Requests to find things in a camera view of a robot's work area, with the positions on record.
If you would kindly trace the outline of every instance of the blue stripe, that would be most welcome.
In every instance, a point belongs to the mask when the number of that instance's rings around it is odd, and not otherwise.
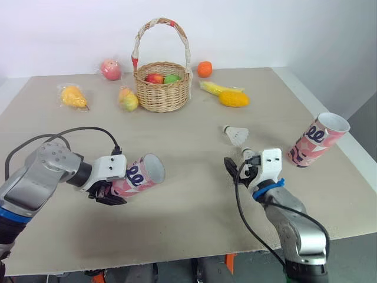
[[[254,194],[253,194],[253,199],[254,200],[257,200],[261,195],[264,195],[267,191],[269,191],[270,189],[273,189],[274,187],[283,187],[284,186],[284,178],[281,178],[280,181],[278,181],[276,184],[271,184],[267,187],[264,187],[263,189],[260,189],[260,190],[257,190]]]
[[[25,217],[25,216],[15,214],[4,208],[0,208],[0,216],[7,218],[9,220],[12,220],[12,221],[21,222],[21,223],[28,223],[31,220],[30,217]]]

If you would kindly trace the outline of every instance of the red apple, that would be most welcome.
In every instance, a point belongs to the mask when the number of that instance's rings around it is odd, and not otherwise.
[[[152,84],[163,84],[164,83],[164,77],[160,74],[149,74],[145,81]]]
[[[119,80],[122,76],[120,64],[112,59],[107,59],[102,63],[101,72],[110,81]]]

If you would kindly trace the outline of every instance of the toy fruit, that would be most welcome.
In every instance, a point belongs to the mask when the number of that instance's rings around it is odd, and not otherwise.
[[[212,74],[212,64],[211,62],[205,61],[200,62],[197,68],[199,77],[206,78]]]
[[[137,96],[129,88],[122,88],[120,90],[118,102],[123,109],[129,112],[134,111],[139,104]]]
[[[181,77],[179,75],[167,75],[164,78],[164,84],[171,84],[180,80],[181,80]]]
[[[164,82],[164,77],[160,74],[149,74],[145,81],[152,84],[162,84]]]
[[[223,91],[231,91],[233,93],[242,93],[244,91],[243,88],[229,88],[229,87],[222,87],[211,81],[200,81],[199,86],[202,90],[208,91],[209,93],[214,94],[215,96],[220,95]]]
[[[82,95],[81,90],[74,85],[69,85],[62,90],[61,100],[65,105],[89,110],[87,100]]]
[[[223,91],[219,95],[219,100],[229,107],[244,107],[249,104],[249,97],[245,93],[234,93],[232,91]]]
[[[101,72],[110,81],[119,80],[122,76],[120,64],[112,59],[106,59],[101,65]]]

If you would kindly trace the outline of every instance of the pink cup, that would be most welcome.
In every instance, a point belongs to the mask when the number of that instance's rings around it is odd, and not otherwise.
[[[349,129],[350,125],[343,117],[329,112],[320,113],[289,150],[289,161],[297,167],[308,167]]]
[[[134,161],[127,168],[126,179],[114,181],[111,193],[123,199],[136,195],[165,179],[165,169],[161,160],[154,154],[147,154],[139,161]]]

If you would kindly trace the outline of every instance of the green apple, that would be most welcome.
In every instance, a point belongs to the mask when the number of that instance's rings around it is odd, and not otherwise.
[[[181,80],[181,77],[179,75],[167,75],[164,78],[164,84],[171,84],[179,80]]]

